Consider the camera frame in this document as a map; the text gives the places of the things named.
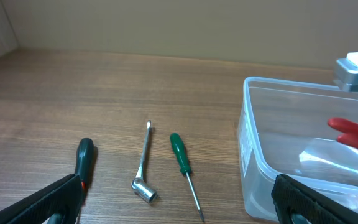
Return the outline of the black red-collar screwdriver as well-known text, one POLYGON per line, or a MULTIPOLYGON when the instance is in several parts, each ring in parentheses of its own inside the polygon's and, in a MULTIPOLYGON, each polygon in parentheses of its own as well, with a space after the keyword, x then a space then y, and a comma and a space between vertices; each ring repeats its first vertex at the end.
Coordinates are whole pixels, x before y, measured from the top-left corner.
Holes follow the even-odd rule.
POLYGON ((76 151, 76 166, 74 174, 80 178, 81 186, 86 190, 90 184, 91 171, 93 170, 95 149, 93 140, 83 138, 76 151))

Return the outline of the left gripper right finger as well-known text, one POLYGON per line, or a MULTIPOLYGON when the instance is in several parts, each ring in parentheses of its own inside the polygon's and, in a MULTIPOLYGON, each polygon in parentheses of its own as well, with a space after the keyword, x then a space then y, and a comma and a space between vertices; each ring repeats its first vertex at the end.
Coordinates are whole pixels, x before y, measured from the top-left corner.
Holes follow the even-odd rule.
POLYGON ((358 213, 285 174, 276 177, 271 196, 281 224, 358 224, 358 213))

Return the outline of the red handle pliers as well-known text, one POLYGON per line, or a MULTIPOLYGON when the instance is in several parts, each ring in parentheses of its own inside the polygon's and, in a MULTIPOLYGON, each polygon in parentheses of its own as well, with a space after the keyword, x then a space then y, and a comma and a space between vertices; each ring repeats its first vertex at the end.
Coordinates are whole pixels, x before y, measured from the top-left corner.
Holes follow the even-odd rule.
POLYGON ((358 149, 358 124, 343 118, 331 118, 328 126, 341 132, 336 141, 358 149))

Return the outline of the silver socket wrench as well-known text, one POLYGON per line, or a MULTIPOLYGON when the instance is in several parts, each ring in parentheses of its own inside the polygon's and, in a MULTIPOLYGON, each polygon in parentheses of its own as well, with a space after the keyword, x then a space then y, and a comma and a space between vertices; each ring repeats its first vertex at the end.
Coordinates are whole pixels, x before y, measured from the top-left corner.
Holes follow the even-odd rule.
POLYGON ((144 179, 145 175, 145 159, 150 143, 150 136, 152 133, 152 122, 148 120, 146 123, 146 134, 138 171, 134 180, 131 182, 131 187, 135 194, 140 196, 148 204, 152 203, 157 198, 157 191, 150 187, 144 179))

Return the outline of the green handle screwdriver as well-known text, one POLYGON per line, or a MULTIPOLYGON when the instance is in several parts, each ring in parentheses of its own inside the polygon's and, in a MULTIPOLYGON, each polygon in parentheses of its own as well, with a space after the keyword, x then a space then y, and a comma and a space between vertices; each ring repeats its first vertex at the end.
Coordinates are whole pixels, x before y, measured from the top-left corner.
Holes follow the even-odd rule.
POLYGON ((189 162, 189 159, 188 159, 188 156, 186 153, 186 147, 184 145, 184 142, 183 142, 182 138, 180 137, 180 135, 177 133, 173 133, 170 135, 170 142, 171 142, 172 151, 173 151, 173 153, 176 157, 176 160, 180 166, 180 172, 183 176, 186 177, 186 179, 189 183, 191 193, 192 193, 192 196, 195 201, 196 208, 198 210, 201 221, 204 223, 205 222, 204 215, 203 215, 194 185, 191 180, 190 174, 192 173, 192 169, 191 169, 190 162, 189 162))

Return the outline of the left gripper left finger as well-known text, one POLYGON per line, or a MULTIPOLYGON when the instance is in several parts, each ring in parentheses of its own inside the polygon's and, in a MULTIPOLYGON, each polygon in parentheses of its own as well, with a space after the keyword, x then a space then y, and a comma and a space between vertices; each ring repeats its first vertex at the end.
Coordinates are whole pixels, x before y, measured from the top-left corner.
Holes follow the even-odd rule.
POLYGON ((0 224, 75 223, 85 199, 80 177, 70 174, 0 211, 0 224))

